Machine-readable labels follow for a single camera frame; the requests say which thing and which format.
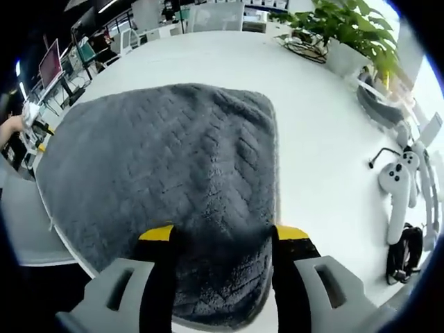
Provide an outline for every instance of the black cable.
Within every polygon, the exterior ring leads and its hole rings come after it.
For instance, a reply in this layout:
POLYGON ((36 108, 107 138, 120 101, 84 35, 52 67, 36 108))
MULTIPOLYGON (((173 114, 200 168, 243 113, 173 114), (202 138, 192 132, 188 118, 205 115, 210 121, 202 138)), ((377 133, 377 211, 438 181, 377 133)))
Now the black cable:
POLYGON ((182 27, 182 34, 184 34, 185 30, 183 28, 183 17, 182 17, 182 8, 180 7, 180 0, 178 1, 178 3, 179 3, 180 26, 182 27))
POLYGON ((317 62, 319 64, 324 64, 327 61, 327 52, 322 53, 318 47, 318 44, 319 42, 315 45, 312 45, 306 42, 290 41, 290 42, 285 42, 283 44, 283 47, 305 59, 317 62))
POLYGON ((390 151, 395 155, 401 156, 401 154, 399 154, 397 151, 394 151, 393 149, 390 149, 387 147, 381 148, 381 150, 378 152, 378 154, 376 154, 376 156, 374 158, 372 158, 371 161, 368 163, 368 166, 370 167, 370 169, 373 169, 373 167, 375 166, 376 159, 379 157, 379 155, 381 155, 381 153, 383 151, 390 151))
POLYGON ((392 285, 406 284, 417 268, 422 255, 422 230, 405 223, 401 239, 390 245, 387 255, 386 281, 392 285))

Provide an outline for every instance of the gray fleece cloth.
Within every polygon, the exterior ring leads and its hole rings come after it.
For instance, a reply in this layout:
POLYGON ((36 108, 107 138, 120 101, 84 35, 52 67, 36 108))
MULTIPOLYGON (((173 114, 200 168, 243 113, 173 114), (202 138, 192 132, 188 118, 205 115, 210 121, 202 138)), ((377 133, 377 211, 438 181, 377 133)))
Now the gray fleece cloth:
POLYGON ((170 85, 74 107, 36 176, 58 226, 98 271, 172 221, 187 237, 174 314, 239 327, 268 287, 275 142, 265 96, 170 85))

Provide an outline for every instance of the monitor screen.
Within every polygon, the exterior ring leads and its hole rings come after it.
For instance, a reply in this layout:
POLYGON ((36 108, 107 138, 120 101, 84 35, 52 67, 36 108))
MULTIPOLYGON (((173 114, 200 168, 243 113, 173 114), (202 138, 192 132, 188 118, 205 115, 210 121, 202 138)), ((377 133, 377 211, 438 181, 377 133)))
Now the monitor screen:
POLYGON ((89 37, 94 31, 97 30, 96 25, 96 11, 94 7, 82 15, 80 19, 74 24, 74 31, 76 32, 76 38, 80 40, 83 36, 89 37))
POLYGON ((46 89, 51 84, 53 79, 62 71, 60 54, 58 50, 58 40, 55 40, 55 42, 46 52, 39 68, 43 88, 46 89))

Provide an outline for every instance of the white flower pot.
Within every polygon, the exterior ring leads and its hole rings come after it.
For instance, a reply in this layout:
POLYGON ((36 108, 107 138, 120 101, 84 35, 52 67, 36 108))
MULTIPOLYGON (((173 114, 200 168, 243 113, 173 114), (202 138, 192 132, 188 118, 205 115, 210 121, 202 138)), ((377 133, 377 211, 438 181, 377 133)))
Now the white flower pot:
POLYGON ((333 73, 342 78, 346 78, 355 74, 357 75, 362 67, 370 63, 370 59, 360 54, 360 52, 346 44, 339 43, 336 39, 330 39, 328 43, 327 62, 325 64, 333 73))

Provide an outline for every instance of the white tabletop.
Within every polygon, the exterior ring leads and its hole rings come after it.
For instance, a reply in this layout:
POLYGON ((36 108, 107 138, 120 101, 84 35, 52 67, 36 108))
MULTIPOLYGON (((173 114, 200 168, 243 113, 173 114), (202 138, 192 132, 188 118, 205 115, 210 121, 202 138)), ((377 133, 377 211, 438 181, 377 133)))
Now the white tabletop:
MULTIPOLYGON (((389 198, 377 173, 395 144, 372 124, 347 85, 322 65, 283 49, 266 35, 207 32, 149 42, 100 73, 80 102, 174 83, 205 83, 265 94, 279 132, 280 223, 307 232, 321 255, 360 277, 377 305, 399 287, 385 285, 389 198)), ((423 202, 409 222, 424 221, 423 202)))

